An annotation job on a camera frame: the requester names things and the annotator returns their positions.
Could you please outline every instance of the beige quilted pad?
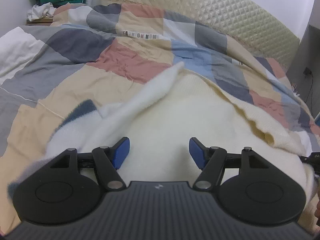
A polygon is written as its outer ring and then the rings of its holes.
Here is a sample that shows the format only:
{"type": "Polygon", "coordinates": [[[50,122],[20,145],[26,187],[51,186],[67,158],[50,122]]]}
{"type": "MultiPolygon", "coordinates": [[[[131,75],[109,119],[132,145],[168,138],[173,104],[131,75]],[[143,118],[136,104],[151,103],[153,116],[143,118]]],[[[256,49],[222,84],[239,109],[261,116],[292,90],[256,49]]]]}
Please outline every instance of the beige quilted pad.
{"type": "MultiPolygon", "coordinates": [[[[254,55],[273,57],[287,69],[299,45],[287,27],[251,0],[128,0],[171,10],[226,33],[254,55]]],[[[107,5],[110,0],[100,0],[107,5]]]]}

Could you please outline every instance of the blue object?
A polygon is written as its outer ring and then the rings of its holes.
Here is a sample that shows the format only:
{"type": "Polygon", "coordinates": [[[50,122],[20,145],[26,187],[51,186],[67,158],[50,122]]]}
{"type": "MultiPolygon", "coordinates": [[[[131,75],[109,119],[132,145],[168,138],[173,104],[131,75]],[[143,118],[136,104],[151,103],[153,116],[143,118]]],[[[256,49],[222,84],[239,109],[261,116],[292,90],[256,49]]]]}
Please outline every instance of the blue object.
{"type": "Polygon", "coordinates": [[[203,169],[207,164],[204,158],[204,150],[192,138],[189,141],[189,152],[199,169],[203,169]]]}
{"type": "Polygon", "coordinates": [[[118,170],[130,151],[129,138],[125,137],[125,141],[123,141],[114,151],[115,153],[112,160],[112,165],[116,170],[118,170]]]}

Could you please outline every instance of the black plug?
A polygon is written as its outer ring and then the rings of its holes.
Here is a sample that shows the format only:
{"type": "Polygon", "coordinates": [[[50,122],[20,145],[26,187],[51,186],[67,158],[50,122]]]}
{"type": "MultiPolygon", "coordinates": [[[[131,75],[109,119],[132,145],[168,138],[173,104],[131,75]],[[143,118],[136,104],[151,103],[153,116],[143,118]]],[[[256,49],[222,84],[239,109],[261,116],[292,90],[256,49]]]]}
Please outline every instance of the black plug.
{"type": "Polygon", "coordinates": [[[312,71],[309,68],[305,68],[303,71],[303,74],[307,77],[307,76],[311,76],[312,75],[312,71]]]}

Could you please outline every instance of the silver screw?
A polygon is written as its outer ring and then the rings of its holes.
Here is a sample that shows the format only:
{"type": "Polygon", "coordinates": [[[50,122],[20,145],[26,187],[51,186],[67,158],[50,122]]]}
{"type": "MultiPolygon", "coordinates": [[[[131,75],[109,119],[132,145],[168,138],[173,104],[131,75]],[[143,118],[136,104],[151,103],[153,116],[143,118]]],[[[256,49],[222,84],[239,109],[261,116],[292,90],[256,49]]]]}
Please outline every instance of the silver screw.
{"type": "Polygon", "coordinates": [[[113,181],[110,181],[108,184],[107,184],[108,188],[111,188],[111,189],[120,189],[123,187],[123,183],[119,180],[113,180],[113,181]]]}
{"type": "Polygon", "coordinates": [[[211,183],[206,180],[197,181],[196,187],[199,189],[208,189],[211,187],[211,183]]]}

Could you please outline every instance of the white cloth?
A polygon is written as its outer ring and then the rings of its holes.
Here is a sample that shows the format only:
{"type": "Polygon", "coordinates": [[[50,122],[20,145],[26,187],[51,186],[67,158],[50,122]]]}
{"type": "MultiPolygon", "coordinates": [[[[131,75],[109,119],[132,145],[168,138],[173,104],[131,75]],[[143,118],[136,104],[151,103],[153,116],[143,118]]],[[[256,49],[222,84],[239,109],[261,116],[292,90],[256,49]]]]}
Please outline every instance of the white cloth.
{"type": "Polygon", "coordinates": [[[27,18],[30,22],[45,17],[53,17],[54,11],[52,3],[45,3],[43,5],[34,5],[30,10],[27,11],[27,18]]]}

